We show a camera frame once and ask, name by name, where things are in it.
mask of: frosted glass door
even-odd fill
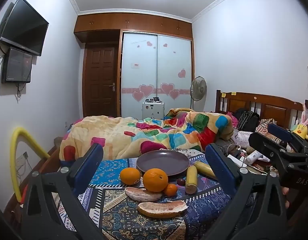
[[[156,96],[157,36],[126,33],[123,42],[122,117],[142,119],[142,103]]]
[[[157,96],[172,108],[190,107],[192,82],[191,41],[158,35]]]

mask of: purple plate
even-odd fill
[[[172,176],[185,171],[189,166],[189,159],[180,152],[157,150],[141,155],[136,165],[143,172],[158,168],[163,170],[167,176]]]

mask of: wooden cabinet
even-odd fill
[[[172,18],[138,13],[99,13],[80,15],[74,32],[128,29],[193,38],[192,24]]]

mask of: magenta patch on blanket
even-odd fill
[[[74,146],[66,145],[63,150],[64,160],[67,162],[75,160],[76,149]]]
[[[135,133],[129,132],[129,131],[125,131],[124,134],[128,135],[128,136],[131,136],[131,137],[134,137],[136,135]]]
[[[143,129],[149,129],[150,125],[147,123],[138,122],[136,123],[136,127],[143,130]]]
[[[65,133],[65,135],[64,135],[64,137],[63,137],[63,140],[66,140],[67,139],[67,137],[69,136],[69,132],[67,132],[67,133]]]
[[[186,116],[187,116],[187,113],[180,113],[178,115],[177,127],[182,127],[184,125]]]
[[[141,144],[141,153],[144,154],[150,151],[159,150],[161,148],[167,150],[164,144],[155,143],[151,141],[145,141],[145,142],[142,142]]]
[[[100,138],[100,137],[93,137],[92,138],[92,141],[91,141],[91,146],[94,144],[94,143],[98,143],[99,145],[101,145],[102,147],[105,146],[105,138]]]
[[[159,129],[161,132],[168,132],[169,130],[173,130],[175,128],[169,127],[169,128],[164,128],[164,129]]]
[[[78,122],[80,122],[80,121],[82,121],[82,120],[83,120],[83,118],[82,118],[82,119],[77,120],[76,122],[74,122],[74,124],[73,124],[73,125],[77,124]]]

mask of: yellow foam tube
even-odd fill
[[[34,138],[22,127],[18,127],[12,134],[11,139],[11,146],[10,146],[10,171],[11,171],[11,178],[13,189],[15,192],[15,196],[18,202],[21,202],[22,195],[20,192],[20,188],[18,186],[17,176],[16,176],[16,142],[19,135],[24,136],[32,145],[35,153],[40,156],[41,158],[49,158],[50,156],[46,151],[43,150],[42,147],[34,140]]]

